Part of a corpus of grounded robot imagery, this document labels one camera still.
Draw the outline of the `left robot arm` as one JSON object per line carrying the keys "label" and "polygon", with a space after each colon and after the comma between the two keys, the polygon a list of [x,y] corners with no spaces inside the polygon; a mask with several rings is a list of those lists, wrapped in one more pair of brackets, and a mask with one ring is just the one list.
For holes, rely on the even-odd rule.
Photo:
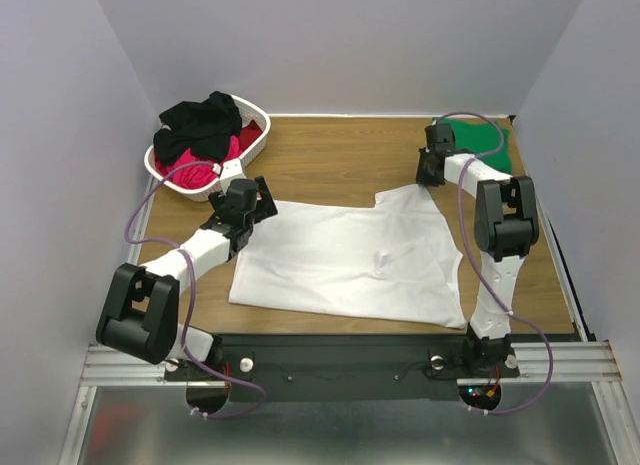
{"label": "left robot arm", "polygon": [[180,296],[209,271],[226,264],[246,247],[254,226],[277,214],[262,176],[234,178],[224,192],[209,195],[213,214],[186,242],[143,265],[125,263],[114,272],[96,328],[98,343],[150,364],[188,361],[199,378],[224,376],[223,356],[214,337],[178,318]]}

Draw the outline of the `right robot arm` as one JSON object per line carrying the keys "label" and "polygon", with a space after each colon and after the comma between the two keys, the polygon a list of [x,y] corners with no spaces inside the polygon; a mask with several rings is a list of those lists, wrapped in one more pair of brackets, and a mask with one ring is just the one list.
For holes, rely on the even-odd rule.
{"label": "right robot arm", "polygon": [[416,182],[438,187],[449,182],[475,200],[473,236],[481,262],[472,267],[480,285],[462,342],[460,363],[472,375],[502,365],[516,366],[511,352],[513,296],[519,271],[539,239],[533,181],[500,172],[467,149],[456,146],[448,123],[425,128]]}

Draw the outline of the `white t-shirt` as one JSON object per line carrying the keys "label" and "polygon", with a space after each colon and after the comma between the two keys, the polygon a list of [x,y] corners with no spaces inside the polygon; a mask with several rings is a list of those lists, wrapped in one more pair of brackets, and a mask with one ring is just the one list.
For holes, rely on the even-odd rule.
{"label": "white t-shirt", "polygon": [[239,253],[233,304],[462,329],[462,254],[429,192],[379,192],[370,208],[279,201]]}

